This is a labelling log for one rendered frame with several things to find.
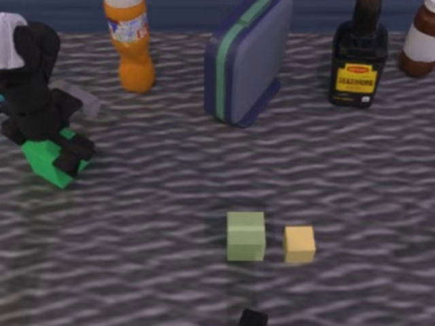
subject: black bottle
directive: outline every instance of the black bottle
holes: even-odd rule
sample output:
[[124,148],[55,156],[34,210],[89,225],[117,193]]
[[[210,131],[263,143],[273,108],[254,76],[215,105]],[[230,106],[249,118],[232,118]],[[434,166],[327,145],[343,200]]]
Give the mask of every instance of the black bottle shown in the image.
[[353,20],[335,33],[329,101],[369,108],[388,57],[388,32],[379,24],[382,0],[357,0]]

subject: bottle label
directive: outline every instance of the bottle label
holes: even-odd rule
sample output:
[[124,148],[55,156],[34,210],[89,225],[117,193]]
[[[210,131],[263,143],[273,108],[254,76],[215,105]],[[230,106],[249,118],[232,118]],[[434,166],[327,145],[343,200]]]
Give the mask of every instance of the bottle label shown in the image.
[[107,21],[112,38],[121,43],[133,43],[148,34],[148,19],[145,13],[132,20],[118,22],[108,18]]
[[372,65],[346,63],[338,68],[335,88],[339,92],[371,94],[375,91],[377,71]]
[[412,24],[403,52],[416,62],[435,62],[435,37],[422,33]]

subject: bright green cube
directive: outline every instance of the bright green cube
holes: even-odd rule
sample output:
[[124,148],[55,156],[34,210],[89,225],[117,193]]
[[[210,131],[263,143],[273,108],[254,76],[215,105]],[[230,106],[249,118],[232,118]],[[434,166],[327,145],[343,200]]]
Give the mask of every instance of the bright green cube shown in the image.
[[[74,131],[64,129],[60,132],[66,139],[74,137]],[[24,156],[29,162],[33,172],[59,188],[65,188],[74,179],[53,166],[54,161],[60,154],[60,147],[51,141],[27,141],[21,146]],[[79,172],[89,164],[87,161],[80,162]]]
[[263,212],[227,213],[226,259],[263,261],[266,226]]

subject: brown jar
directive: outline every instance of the brown jar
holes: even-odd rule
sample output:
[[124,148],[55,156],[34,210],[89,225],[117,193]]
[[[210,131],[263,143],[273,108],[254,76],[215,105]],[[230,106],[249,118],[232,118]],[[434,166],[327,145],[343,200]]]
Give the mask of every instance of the brown jar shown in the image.
[[425,0],[415,15],[399,55],[399,67],[407,75],[423,77],[435,67],[435,0]]

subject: green stripe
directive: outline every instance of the green stripe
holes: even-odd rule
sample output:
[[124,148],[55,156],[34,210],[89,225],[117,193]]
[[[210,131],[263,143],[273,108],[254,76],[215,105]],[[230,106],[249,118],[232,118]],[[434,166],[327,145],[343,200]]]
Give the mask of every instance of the green stripe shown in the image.
[[225,63],[233,41],[240,32],[248,27],[267,7],[271,0],[258,0],[239,19],[239,21],[227,32],[222,40],[216,58],[216,116],[225,120]]

